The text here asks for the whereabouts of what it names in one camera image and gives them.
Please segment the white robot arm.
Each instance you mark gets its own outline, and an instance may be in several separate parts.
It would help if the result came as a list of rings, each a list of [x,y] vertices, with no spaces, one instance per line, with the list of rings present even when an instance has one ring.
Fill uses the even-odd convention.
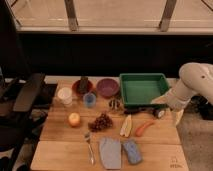
[[[166,104],[171,109],[184,109],[191,98],[200,94],[213,105],[213,64],[190,62],[179,69],[179,80],[152,104]]]

